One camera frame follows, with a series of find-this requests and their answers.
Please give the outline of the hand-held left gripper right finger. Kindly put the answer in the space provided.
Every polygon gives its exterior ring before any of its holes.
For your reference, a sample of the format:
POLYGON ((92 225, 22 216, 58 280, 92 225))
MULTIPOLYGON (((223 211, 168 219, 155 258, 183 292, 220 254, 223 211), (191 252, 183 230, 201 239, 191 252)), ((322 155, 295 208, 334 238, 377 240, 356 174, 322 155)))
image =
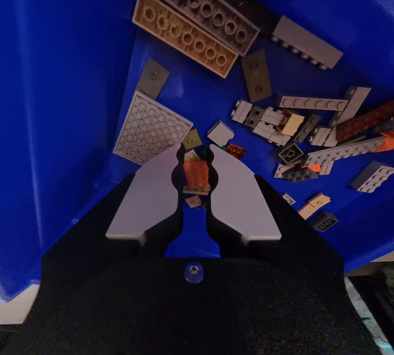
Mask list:
POLYGON ((217 181, 207 213, 209 236, 214 241, 279 241, 282 234, 254 172, 218 146, 209 148, 217 181))

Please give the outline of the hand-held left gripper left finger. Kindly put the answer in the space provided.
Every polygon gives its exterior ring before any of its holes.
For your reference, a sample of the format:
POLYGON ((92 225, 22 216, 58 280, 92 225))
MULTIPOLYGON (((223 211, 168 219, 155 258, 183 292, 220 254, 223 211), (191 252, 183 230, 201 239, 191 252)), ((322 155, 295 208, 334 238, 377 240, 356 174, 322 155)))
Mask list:
POLYGON ((108 239, 137 239, 178 209, 185 148, 175 144, 135 173, 112 222, 108 239))

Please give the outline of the large light grey plate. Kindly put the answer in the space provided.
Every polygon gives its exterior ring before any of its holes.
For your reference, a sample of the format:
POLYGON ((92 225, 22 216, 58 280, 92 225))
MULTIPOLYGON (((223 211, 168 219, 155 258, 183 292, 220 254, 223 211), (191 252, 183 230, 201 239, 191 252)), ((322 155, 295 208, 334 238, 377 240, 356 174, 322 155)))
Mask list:
POLYGON ((193 122, 135 91, 113 153, 142 166, 179 145, 192 127, 193 122))

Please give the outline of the blue plastic storage bin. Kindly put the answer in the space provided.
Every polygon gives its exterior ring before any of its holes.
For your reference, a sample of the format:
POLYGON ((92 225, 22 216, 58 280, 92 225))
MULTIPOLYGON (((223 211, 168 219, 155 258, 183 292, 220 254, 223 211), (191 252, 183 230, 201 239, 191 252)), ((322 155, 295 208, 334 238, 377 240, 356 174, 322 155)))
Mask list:
MULTIPOLYGON (((366 107, 393 98, 393 0, 260 0, 344 56, 322 72, 262 38, 272 84, 342 95, 369 84, 366 107)), ((161 101, 203 133, 244 94, 131 22, 136 0, 1 0, 1 303, 41 279, 41 257, 91 199, 136 165, 112 154, 149 55, 167 65, 161 101)))

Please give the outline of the white side table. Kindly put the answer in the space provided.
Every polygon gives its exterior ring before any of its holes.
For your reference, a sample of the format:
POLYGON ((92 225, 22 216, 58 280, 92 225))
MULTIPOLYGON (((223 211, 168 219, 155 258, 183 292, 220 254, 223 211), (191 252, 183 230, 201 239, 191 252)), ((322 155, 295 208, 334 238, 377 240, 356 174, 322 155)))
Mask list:
POLYGON ((5 302, 0 301, 0 324, 15 325, 22 324, 29 314, 37 297, 40 285, 32 284, 14 299, 5 302))

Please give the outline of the pile of assorted toy bricks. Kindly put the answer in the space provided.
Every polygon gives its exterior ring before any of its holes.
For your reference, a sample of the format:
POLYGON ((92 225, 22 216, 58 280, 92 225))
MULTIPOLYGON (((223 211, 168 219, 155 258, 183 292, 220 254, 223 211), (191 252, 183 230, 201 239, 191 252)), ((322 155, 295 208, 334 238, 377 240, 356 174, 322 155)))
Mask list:
POLYGON ((234 64, 243 69, 235 83, 226 85, 224 99, 219 101, 214 88, 201 90, 196 98, 199 121, 211 118, 214 111, 223 114, 230 99, 248 90, 248 100, 239 99, 230 117, 261 143, 247 143, 248 159, 278 163, 273 177, 290 184, 314 181, 313 190, 323 185, 299 209, 297 216, 309 220, 320 232, 338 221, 336 235, 348 236, 350 229, 357 238, 393 237, 393 180, 390 188, 376 191, 393 177, 393 157, 389 164, 376 159, 354 156, 380 153, 390 139, 387 133, 371 134, 368 129, 393 117, 393 97, 378 108, 357 115, 370 93, 369 77, 348 62, 332 69, 342 56, 321 39, 308 33, 287 17, 275 25, 268 44, 269 58, 263 48, 247 54, 258 36, 251 16, 244 17, 223 0, 137 0, 133 18, 139 28, 206 67, 224 80, 234 64), (330 202, 349 202, 346 213, 320 211, 330 202))

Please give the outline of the orange square plate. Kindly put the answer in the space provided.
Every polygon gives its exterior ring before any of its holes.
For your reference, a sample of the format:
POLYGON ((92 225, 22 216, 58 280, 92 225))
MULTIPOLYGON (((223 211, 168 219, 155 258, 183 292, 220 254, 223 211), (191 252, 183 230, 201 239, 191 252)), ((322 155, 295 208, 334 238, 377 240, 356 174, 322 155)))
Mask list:
POLYGON ((209 168, 207 161, 191 161, 184 163, 184 172, 188 187, 209 188, 209 168))

